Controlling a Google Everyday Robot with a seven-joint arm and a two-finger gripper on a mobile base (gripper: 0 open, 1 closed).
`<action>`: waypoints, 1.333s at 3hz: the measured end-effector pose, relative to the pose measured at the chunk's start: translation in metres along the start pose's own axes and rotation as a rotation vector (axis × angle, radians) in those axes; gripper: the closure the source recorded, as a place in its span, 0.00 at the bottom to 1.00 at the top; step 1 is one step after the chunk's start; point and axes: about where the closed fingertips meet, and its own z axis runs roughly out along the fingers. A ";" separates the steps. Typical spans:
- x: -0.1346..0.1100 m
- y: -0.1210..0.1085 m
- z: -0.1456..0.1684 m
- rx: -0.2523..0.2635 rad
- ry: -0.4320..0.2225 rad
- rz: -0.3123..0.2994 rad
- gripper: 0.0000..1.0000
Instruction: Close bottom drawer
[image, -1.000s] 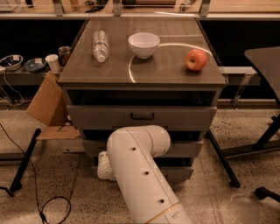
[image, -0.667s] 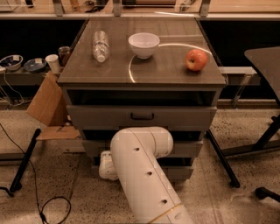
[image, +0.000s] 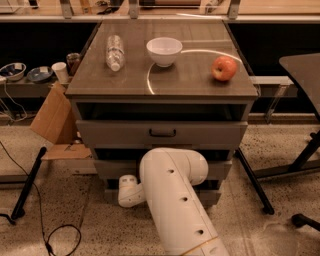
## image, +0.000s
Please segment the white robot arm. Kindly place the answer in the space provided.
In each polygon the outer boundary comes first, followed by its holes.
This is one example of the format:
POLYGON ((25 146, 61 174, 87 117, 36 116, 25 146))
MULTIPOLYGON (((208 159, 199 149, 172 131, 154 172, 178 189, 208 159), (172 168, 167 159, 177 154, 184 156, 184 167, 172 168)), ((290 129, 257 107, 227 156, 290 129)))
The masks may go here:
POLYGON ((119 205, 148 205, 168 256, 230 256, 193 189, 208 170, 196 151, 152 149, 142 157, 138 176, 120 177, 119 205))

